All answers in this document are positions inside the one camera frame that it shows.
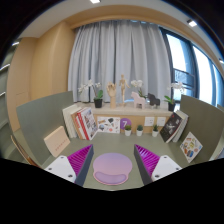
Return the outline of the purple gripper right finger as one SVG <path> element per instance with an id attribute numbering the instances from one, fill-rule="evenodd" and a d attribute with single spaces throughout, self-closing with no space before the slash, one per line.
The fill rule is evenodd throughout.
<path id="1" fill-rule="evenodd" d="M 134 156 L 144 185 L 181 170 L 168 155 L 158 156 L 137 144 L 134 145 Z"/>

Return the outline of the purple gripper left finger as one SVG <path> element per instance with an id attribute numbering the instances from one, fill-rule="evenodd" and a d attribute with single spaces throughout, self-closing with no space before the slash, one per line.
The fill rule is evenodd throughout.
<path id="1" fill-rule="evenodd" d="M 59 156 L 48 167 L 46 167 L 45 170 L 82 186 L 85 182 L 93 155 L 94 148 L 93 145 L 90 144 L 68 157 L 64 155 Z"/>

